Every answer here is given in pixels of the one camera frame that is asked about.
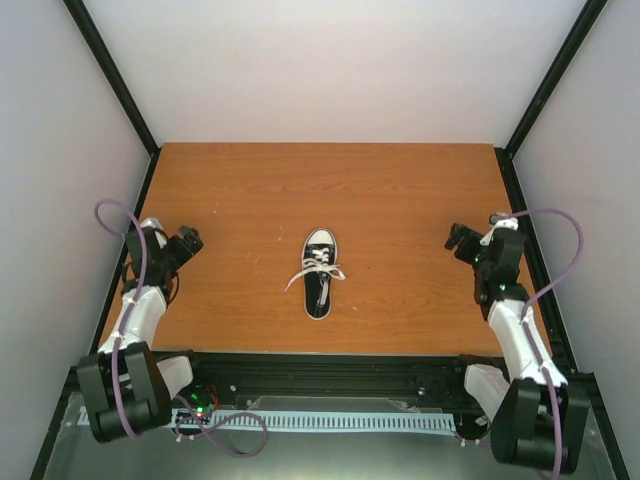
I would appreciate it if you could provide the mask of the white shoelace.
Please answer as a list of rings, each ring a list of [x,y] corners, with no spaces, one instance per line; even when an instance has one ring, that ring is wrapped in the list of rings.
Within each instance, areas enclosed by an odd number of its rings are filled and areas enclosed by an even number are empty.
[[[330,312],[331,281],[346,279],[336,260],[335,247],[322,244],[306,247],[301,258],[301,270],[291,277],[284,289],[287,292],[298,279],[308,282],[305,284],[305,309],[313,319],[322,319]]]

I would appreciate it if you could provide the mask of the black white canvas sneaker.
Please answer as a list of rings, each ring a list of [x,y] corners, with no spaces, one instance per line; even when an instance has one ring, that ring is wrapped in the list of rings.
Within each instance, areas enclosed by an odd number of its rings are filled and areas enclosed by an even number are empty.
[[[331,310],[330,287],[335,271],[337,244],[333,234],[323,228],[314,230],[307,238],[302,252],[304,271],[305,311],[313,320],[322,320]]]

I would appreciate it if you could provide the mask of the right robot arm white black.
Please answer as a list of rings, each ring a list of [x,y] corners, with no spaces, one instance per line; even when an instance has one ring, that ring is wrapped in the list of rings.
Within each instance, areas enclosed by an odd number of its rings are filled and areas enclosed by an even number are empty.
[[[501,219],[485,234],[455,223],[445,247],[472,267],[474,300],[506,364],[471,364],[464,373],[465,391],[488,417],[492,454],[556,479],[577,468],[589,401],[555,365],[537,330],[519,281],[525,241],[517,220]]]

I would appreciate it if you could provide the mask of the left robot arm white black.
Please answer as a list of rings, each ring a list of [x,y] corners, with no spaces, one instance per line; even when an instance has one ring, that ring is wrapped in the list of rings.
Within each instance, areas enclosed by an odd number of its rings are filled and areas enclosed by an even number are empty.
[[[126,235],[134,277],[123,280],[122,308],[98,351],[82,358],[76,374],[89,425],[100,443],[169,423],[171,402],[201,400],[208,378],[190,353],[158,360],[150,345],[159,320],[172,301],[179,269],[202,248],[199,232],[188,226],[168,237],[155,218]]]

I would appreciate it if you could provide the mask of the small circuit board with led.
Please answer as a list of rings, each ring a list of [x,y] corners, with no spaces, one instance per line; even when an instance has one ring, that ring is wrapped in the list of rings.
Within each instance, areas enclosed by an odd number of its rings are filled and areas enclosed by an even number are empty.
[[[210,417],[219,408],[219,399],[213,390],[200,390],[191,393],[189,400],[199,418]]]

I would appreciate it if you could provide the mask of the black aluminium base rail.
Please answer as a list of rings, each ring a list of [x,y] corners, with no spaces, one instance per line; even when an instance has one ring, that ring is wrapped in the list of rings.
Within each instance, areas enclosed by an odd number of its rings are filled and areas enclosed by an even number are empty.
[[[420,407],[475,410],[463,388],[472,364],[506,372],[499,357],[187,353],[197,386],[216,389],[223,404],[243,408],[261,396],[378,397]]]

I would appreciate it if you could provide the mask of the left black frame post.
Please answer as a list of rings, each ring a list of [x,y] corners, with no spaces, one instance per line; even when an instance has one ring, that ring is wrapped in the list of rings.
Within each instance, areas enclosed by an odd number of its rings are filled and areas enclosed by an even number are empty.
[[[145,151],[150,156],[157,155],[160,147],[144,120],[87,6],[81,0],[63,0],[63,4],[109,83]]]

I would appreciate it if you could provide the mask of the black frame post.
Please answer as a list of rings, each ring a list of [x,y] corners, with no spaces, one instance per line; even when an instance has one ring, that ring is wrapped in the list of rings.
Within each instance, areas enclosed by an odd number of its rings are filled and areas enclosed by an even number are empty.
[[[145,151],[150,156],[157,155],[160,147],[144,120],[87,6],[81,0],[63,0],[63,4],[109,83]]]
[[[504,147],[505,154],[509,160],[513,160],[516,157],[607,3],[607,0],[588,0],[584,3]]]

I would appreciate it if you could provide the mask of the right black frame post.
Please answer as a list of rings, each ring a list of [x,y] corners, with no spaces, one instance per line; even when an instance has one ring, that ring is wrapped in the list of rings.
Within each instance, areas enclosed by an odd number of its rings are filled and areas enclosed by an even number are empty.
[[[584,3],[504,147],[505,154],[509,160],[513,160],[516,157],[607,3],[607,0],[588,0]]]

